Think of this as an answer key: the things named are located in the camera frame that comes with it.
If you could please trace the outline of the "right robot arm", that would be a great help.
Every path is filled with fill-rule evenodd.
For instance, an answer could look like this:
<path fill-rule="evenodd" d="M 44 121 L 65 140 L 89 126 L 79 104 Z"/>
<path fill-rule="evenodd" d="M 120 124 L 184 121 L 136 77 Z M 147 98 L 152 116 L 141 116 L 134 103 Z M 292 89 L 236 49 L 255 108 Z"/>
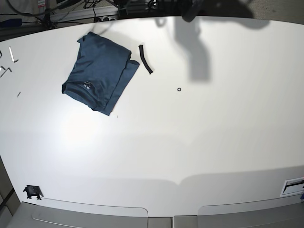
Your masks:
<path fill-rule="evenodd" d="M 120 16 L 143 13 L 147 9 L 146 0 L 114 0 L 114 4 Z"/>

